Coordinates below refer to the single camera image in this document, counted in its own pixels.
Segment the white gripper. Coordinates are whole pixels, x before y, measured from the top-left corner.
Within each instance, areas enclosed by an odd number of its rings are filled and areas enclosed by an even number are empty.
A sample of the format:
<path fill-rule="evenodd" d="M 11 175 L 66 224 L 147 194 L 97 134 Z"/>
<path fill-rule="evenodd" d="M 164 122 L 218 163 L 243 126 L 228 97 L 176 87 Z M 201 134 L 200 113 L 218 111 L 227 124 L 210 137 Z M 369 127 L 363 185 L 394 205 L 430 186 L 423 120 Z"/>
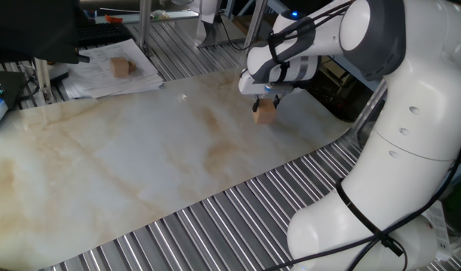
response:
<path fill-rule="evenodd" d="M 256 112 L 258 110 L 260 104 L 260 98 L 258 96 L 260 95 L 277 94 L 275 95 L 273 100 L 274 108 L 277 108 L 277 106 L 280 103 L 280 97 L 278 95 L 294 94 L 303 91 L 303 89 L 295 87 L 290 83 L 256 83 L 246 69 L 243 70 L 243 73 L 240 76 L 238 87 L 239 91 L 243 95 L 257 96 L 252 106 L 253 112 Z"/>

